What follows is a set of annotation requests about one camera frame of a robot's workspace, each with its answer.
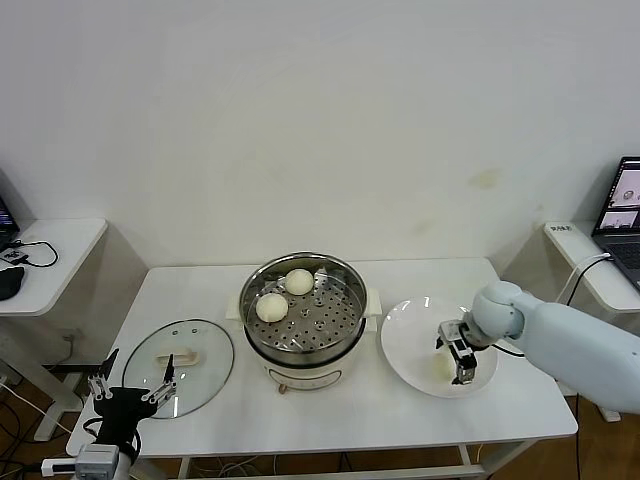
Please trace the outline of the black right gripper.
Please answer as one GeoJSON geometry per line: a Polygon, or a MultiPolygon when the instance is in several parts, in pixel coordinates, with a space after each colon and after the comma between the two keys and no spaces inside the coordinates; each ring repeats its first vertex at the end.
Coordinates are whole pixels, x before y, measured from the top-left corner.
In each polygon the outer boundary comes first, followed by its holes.
{"type": "MultiPolygon", "coordinates": [[[[444,345],[442,338],[436,339],[435,348],[440,349],[444,345]]],[[[464,342],[452,342],[448,348],[455,360],[455,376],[452,385],[467,385],[475,378],[477,360],[473,350],[464,342]]]]}

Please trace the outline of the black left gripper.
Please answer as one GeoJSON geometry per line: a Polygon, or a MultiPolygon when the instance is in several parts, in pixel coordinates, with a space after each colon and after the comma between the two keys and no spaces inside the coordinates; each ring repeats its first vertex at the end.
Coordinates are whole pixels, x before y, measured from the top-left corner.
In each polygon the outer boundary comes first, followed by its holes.
{"type": "Polygon", "coordinates": [[[165,403],[176,393],[174,354],[167,359],[161,384],[153,390],[142,388],[113,387],[110,390],[108,379],[119,350],[115,349],[88,376],[88,386],[94,411],[101,419],[96,442],[104,445],[123,447],[132,444],[138,424],[156,413],[156,405],[165,403]]]}

